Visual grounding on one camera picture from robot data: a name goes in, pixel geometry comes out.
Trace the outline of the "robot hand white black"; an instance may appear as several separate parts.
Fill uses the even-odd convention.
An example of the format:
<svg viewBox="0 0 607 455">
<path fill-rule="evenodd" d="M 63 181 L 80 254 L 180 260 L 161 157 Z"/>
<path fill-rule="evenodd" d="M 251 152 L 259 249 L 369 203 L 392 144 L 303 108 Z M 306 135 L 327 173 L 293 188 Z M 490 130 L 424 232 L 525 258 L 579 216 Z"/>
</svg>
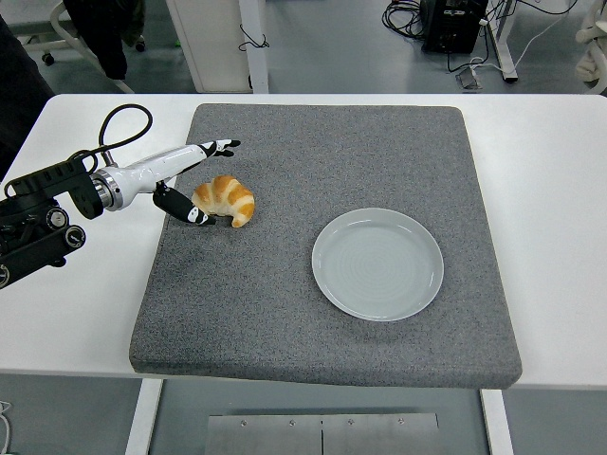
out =
<svg viewBox="0 0 607 455">
<path fill-rule="evenodd" d="M 173 177 L 212 156 L 232 156 L 236 139 L 190 144 L 149 156 L 127 167 L 106 166 L 93 173 L 92 182 L 102 206 L 110 211 L 128 207 L 140 193 L 151 193 L 154 204 L 175 219 L 195 225 L 212 225 L 212 216 L 197 208 L 179 191 L 166 185 Z"/>
</svg>

